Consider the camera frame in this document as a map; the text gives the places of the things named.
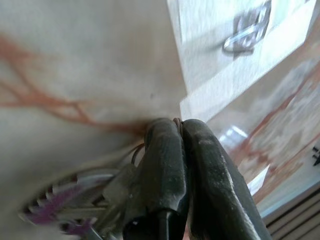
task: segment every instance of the pliers jaw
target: pliers jaw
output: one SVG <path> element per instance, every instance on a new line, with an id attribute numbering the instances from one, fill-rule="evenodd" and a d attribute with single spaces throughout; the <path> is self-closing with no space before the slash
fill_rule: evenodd
<path id="1" fill-rule="evenodd" d="M 183 139 L 168 119 L 152 122 L 145 154 L 132 185 L 124 240 L 182 239 L 189 209 L 188 168 Z"/>
<path id="2" fill-rule="evenodd" d="M 243 176 L 208 126 L 191 119 L 182 134 L 190 170 L 195 239 L 271 240 Z"/>

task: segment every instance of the wire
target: wire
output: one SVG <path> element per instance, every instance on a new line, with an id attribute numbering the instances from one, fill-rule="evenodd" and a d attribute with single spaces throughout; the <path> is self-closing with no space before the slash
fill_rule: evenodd
<path id="1" fill-rule="evenodd" d="M 138 155 L 138 153 L 141 151 L 141 149 L 143 148 L 145 146 L 145 144 L 144 143 L 141 143 L 141 144 L 139 144 L 138 146 L 136 146 L 133 150 L 135 150 L 134 151 L 134 153 L 133 153 L 133 155 L 132 155 L 132 158 L 131 158 L 131 163 L 134 165 L 135 163 L 136 163 L 136 158 L 137 158 L 137 155 Z"/>
<path id="2" fill-rule="evenodd" d="M 176 124 L 176 127 L 178 128 L 179 134 L 182 136 L 182 132 L 183 132 L 182 124 L 183 124 L 183 122 L 181 121 L 180 118 L 177 118 L 177 117 L 173 119 L 173 122 Z"/>

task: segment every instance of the metal hook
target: metal hook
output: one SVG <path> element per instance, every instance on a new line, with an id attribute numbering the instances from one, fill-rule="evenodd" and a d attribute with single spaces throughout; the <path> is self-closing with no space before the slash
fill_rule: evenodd
<path id="1" fill-rule="evenodd" d="M 247 16 L 243 16 L 242 18 L 249 18 L 252 17 L 252 15 L 257 15 L 253 24 L 245 29 L 238 30 L 236 34 L 228 37 L 223 43 L 222 50 L 231 54 L 252 54 L 255 44 L 266 34 L 270 13 L 271 1 L 268 1 L 258 9 L 251 11 Z"/>

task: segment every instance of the orange stain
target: orange stain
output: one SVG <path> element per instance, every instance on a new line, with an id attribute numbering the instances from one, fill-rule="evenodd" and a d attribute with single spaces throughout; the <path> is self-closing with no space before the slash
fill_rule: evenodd
<path id="1" fill-rule="evenodd" d="M 231 152 L 231 158 L 236 165 L 239 165 L 243 159 L 254 157 L 257 158 L 257 163 L 263 164 L 264 166 L 271 164 L 272 171 L 269 171 L 266 179 L 264 180 L 263 187 L 254 195 L 254 200 L 259 203 L 264 197 L 270 194 L 280 183 L 290 177 L 295 173 L 301 166 L 299 163 L 299 156 L 304 153 L 310 145 L 312 145 L 318 138 L 320 138 L 320 133 L 316 134 L 312 139 L 310 139 L 302 149 L 300 149 L 292 158 L 287 160 L 284 164 L 278 166 L 272 166 L 273 159 L 270 159 L 267 153 L 263 150 L 252 150 L 252 141 L 255 140 L 257 136 L 271 120 L 281 111 L 285 110 L 288 105 L 293 101 L 293 99 L 302 91 L 302 89 L 308 83 L 314 83 L 319 81 L 320 76 L 320 63 L 318 63 L 313 70 L 305 77 L 302 83 L 298 86 L 297 90 L 293 92 L 289 97 L 287 97 L 275 110 L 271 111 L 258 126 L 250 133 L 246 140 L 242 142 L 237 148 Z"/>
<path id="2" fill-rule="evenodd" d="M 143 136 L 147 122 L 135 122 L 132 124 L 96 122 L 83 110 L 82 104 L 87 101 L 77 100 L 70 101 L 58 98 L 45 93 L 38 88 L 28 77 L 27 69 L 30 63 L 42 56 L 29 52 L 12 39 L 0 34 L 0 61 L 7 64 L 8 67 L 17 75 L 21 85 L 28 89 L 28 93 L 21 92 L 16 86 L 0 78 L 0 88 L 10 93 L 16 98 L 16 101 L 0 102 L 0 107 L 17 108 L 17 107 L 36 107 L 47 113 L 63 119 L 68 122 L 79 123 L 83 125 L 99 127 L 108 131 L 119 131 L 133 133 Z M 76 115 L 72 116 L 59 111 L 60 108 L 71 108 L 75 110 Z"/>

